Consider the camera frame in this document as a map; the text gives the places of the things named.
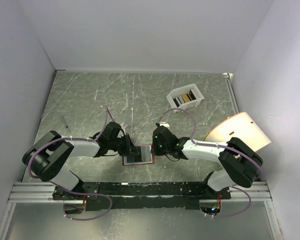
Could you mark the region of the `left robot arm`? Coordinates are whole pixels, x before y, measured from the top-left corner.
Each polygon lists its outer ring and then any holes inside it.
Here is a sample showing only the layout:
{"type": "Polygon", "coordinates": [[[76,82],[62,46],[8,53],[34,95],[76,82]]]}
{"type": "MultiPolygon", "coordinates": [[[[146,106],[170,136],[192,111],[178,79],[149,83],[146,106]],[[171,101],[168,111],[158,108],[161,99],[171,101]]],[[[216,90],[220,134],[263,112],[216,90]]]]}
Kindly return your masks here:
{"type": "Polygon", "coordinates": [[[24,165],[42,182],[51,182],[65,189],[71,199],[79,199],[84,192],[81,179],[64,165],[70,157],[104,157],[108,151],[122,157],[140,156],[141,148],[135,146],[120,124],[109,122],[101,132],[92,137],[66,137],[49,131],[22,158],[24,165]]]}

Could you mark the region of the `white plastic card tray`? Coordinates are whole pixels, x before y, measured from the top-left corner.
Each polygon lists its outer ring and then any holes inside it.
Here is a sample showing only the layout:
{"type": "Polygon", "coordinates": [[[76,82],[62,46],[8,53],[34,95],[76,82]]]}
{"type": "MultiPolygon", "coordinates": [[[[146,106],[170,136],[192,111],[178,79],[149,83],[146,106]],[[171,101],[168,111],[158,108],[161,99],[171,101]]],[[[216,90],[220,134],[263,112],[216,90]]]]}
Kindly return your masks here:
{"type": "Polygon", "coordinates": [[[199,90],[195,83],[188,84],[179,88],[173,89],[167,96],[167,101],[174,108],[174,112],[179,112],[178,109],[188,110],[196,108],[201,101],[205,99],[204,95],[199,90]]]}

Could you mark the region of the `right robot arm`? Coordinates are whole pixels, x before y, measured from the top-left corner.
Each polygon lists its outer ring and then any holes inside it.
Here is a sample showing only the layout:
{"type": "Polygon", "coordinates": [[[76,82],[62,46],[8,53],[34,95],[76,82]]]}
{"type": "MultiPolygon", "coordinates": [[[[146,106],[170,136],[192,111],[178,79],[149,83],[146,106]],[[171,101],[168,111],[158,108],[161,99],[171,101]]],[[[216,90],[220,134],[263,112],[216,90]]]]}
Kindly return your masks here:
{"type": "Polygon", "coordinates": [[[196,141],[190,137],[178,138],[160,125],[152,133],[152,152],[155,156],[170,155],[177,160],[218,163],[221,169],[210,173],[202,186],[202,193],[208,199],[233,185],[250,188],[262,175],[262,158],[238,137],[224,142],[196,141]]]}

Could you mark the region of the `red leather card holder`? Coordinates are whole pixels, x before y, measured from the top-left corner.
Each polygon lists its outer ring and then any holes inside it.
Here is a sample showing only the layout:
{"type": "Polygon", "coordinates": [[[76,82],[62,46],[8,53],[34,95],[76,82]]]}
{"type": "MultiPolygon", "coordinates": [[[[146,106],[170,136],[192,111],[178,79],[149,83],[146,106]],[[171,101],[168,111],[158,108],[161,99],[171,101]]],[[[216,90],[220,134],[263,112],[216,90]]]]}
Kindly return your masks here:
{"type": "Polygon", "coordinates": [[[144,144],[136,146],[137,153],[122,157],[123,166],[149,165],[155,163],[155,156],[152,153],[152,145],[144,144]]]}

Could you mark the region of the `black credit card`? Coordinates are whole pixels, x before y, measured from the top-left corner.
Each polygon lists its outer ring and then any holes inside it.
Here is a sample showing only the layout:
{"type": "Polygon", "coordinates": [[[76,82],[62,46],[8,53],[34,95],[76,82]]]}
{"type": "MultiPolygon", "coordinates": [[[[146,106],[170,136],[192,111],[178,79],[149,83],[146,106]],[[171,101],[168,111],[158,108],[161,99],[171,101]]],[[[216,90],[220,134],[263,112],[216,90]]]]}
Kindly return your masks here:
{"type": "Polygon", "coordinates": [[[130,153],[124,157],[124,162],[128,165],[138,164],[142,162],[141,150],[130,153]]]}
{"type": "Polygon", "coordinates": [[[141,150],[141,160],[143,163],[152,162],[152,153],[150,145],[143,145],[140,147],[141,150]]]}

